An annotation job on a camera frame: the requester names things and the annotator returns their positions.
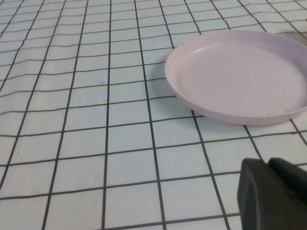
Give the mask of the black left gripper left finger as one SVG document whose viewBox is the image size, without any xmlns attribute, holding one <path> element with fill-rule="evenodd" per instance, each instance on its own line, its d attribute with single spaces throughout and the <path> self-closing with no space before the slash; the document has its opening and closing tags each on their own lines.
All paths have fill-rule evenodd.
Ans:
<svg viewBox="0 0 307 230">
<path fill-rule="evenodd" d="M 287 187 L 268 162 L 243 159 L 237 202 L 244 230 L 307 228 L 307 204 Z"/>
</svg>

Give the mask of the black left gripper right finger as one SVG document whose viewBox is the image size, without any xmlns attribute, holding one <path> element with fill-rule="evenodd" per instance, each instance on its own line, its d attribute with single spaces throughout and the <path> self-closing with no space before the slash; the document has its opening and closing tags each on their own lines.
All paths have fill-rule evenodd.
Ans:
<svg viewBox="0 0 307 230">
<path fill-rule="evenodd" d="M 268 161 L 268 165 L 287 187 L 295 192 L 299 199 L 306 204 L 307 172 L 281 158 L 271 158 Z"/>
</svg>

